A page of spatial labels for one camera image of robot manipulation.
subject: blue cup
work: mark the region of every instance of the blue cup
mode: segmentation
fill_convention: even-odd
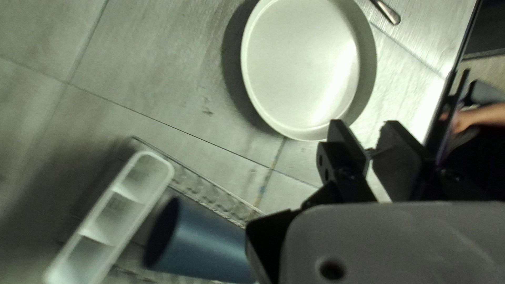
[[[150,270],[208,280],[256,281],[245,255],[245,230],[181,198],[173,198],[157,219],[144,265]]]

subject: tile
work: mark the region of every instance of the tile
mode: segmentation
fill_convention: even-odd
[[[60,82],[0,59],[0,220],[62,91]]]
[[[282,137],[243,86],[242,3],[110,0],[72,83],[269,166]]]
[[[0,0],[0,55],[69,80],[105,0]]]
[[[444,80],[373,28],[378,64],[375,86],[367,106],[350,126],[363,147],[372,148],[386,120],[400,121],[423,142],[442,92]],[[288,140],[275,170],[315,186],[317,142]]]
[[[505,56],[495,56],[461,62],[460,69],[470,68],[469,82],[479,79],[505,92]]]
[[[119,145],[138,136],[249,202],[256,200],[268,169],[102,98],[68,87],[34,150],[0,223],[0,275],[30,282],[54,257],[61,227],[115,160]],[[33,252],[29,258],[25,253]],[[20,267],[30,273],[19,273]]]
[[[370,0],[356,2],[370,22],[442,77],[455,64],[476,3],[475,0],[385,0],[401,16],[401,22],[393,26]]]
[[[278,172],[272,172],[258,208],[266,214],[297,209],[318,188]]]

